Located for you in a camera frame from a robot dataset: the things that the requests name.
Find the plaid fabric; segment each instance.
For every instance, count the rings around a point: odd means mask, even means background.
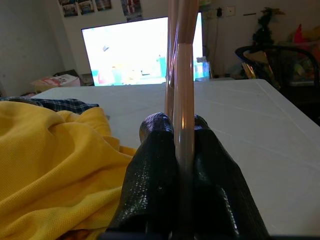
[[[13,102],[33,104],[46,109],[51,109],[55,112],[66,110],[66,111],[73,112],[75,114],[82,114],[88,109],[99,107],[98,104],[87,104],[77,99],[53,100],[53,99],[38,99],[38,98],[12,96],[12,97],[0,97],[0,101],[13,101]]]

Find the poster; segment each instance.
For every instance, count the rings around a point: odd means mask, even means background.
[[[98,11],[111,9],[111,0],[95,0],[96,8]]]
[[[128,23],[142,21],[142,20],[143,20],[143,17],[142,17],[141,13],[134,13],[134,14],[130,14],[130,15],[126,16],[126,21]]]
[[[140,0],[121,0],[124,16],[128,22],[140,21],[142,17],[142,9]]]
[[[66,5],[70,2],[70,0],[58,0],[60,5]]]
[[[92,0],[78,0],[79,9],[81,11],[81,15],[94,13],[94,3]]]
[[[62,0],[62,10],[65,17],[78,16],[76,0]]]

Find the clutter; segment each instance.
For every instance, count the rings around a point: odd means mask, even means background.
[[[34,91],[36,93],[42,93],[52,88],[58,87],[80,87],[80,79],[68,74],[61,76],[48,76],[42,79],[33,81]]]
[[[58,76],[62,76],[62,75],[71,75],[71,76],[74,76],[74,77],[77,77],[77,78],[80,78],[81,80],[81,77],[79,76],[79,74],[76,72],[76,70],[74,69],[71,69],[71,70],[67,70],[67,71],[61,71],[61,72],[57,72],[55,73],[53,76],[54,77],[58,77]]]
[[[296,36],[297,31],[292,32],[288,37],[288,42],[294,42],[294,38]],[[320,25],[314,27],[311,30],[302,30],[302,37],[305,39],[306,42],[317,42],[320,41]]]

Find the chair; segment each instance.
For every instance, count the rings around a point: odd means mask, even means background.
[[[264,60],[252,54],[262,53]],[[319,64],[308,51],[289,46],[244,46],[235,54],[257,78],[265,79],[310,119],[320,125]]]

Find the cardboard box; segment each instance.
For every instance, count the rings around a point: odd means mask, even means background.
[[[69,74],[44,77],[33,81],[31,84],[34,85],[34,91],[36,93],[42,93],[52,88],[81,86],[80,79]]]

